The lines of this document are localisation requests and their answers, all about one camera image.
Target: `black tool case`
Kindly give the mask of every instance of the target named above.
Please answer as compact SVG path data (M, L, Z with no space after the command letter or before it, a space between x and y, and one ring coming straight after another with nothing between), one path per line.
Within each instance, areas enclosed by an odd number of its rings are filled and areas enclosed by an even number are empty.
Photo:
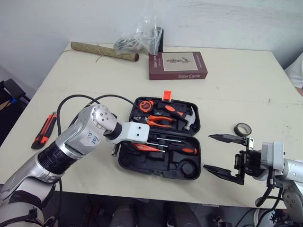
M152 101L150 102L152 105L149 104L147 110L145 110L144 117L153 115L165 116L173 119L172 122L168 120L156 121L158 124L171 126L150 126L148 142L167 147L150 144L146 145L164 150L165 153L141 151L130 142L121 143L118 158L120 166L148 175L162 175L166 178L185 180L197 179L200 176L201 171L201 149L199 141L193 137L193 135L200 130L198 107L193 103L179 100L162 101L161 98L154 97L139 97L136 99L135 104L141 106L141 104L145 103L144 101ZM181 114L186 113L192 115L192 110L195 111L195 121L188 131L184 129L187 122L167 111L166 106L173 107ZM141 119L134 120L134 117L141 117ZM132 109L129 120L146 123L145 119L142 117L142 113L136 107ZM181 143L169 140L159 140L157 138L178 140L181 141Z

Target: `white sticker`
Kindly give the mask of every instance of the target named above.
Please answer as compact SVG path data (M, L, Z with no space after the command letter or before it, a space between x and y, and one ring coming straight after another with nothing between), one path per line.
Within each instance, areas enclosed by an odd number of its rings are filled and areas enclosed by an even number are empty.
M93 131L88 131L87 136L82 138L80 142L85 146L95 147L99 144L100 138Z

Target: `tape roll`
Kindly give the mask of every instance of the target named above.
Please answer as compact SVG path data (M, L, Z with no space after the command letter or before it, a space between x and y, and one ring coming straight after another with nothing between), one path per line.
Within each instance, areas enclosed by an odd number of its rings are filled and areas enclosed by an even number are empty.
M251 134L251 127L245 123L239 123L233 128L234 132L241 137L247 137Z

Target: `floor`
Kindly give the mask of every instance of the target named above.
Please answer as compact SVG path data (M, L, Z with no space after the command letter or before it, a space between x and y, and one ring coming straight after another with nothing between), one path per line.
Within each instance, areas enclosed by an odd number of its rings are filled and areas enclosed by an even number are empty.
M144 223L140 226L163 226L163 223L157 220L162 218L163 206L166 201L71 192L63 192L62 195L62 212L60 215L60 226L62 227L106 227L112 214L121 204L132 204L137 208L137 212L141 214L140 219ZM58 200L59 193L55 192L48 206L44 209L46 218L56 213ZM188 203L188 205L203 227L216 226L209 222L210 215L220 216L225 222L230 222L232 226L235 226L242 215L249 210L249 208L243 207L214 207L194 203ZM247 214L239 227L246 224L253 224L253 212Z

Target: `hammer head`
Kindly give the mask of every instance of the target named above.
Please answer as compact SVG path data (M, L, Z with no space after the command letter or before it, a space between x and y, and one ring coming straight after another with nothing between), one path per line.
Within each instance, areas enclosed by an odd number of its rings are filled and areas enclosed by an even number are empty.
M193 107L191 107L191 111L193 112L192 115L187 114L185 116L185 120L187 120L187 124L184 126L184 129L187 130L187 131L189 131L190 126L193 123L195 123L195 120L196 120L196 113L195 113Z

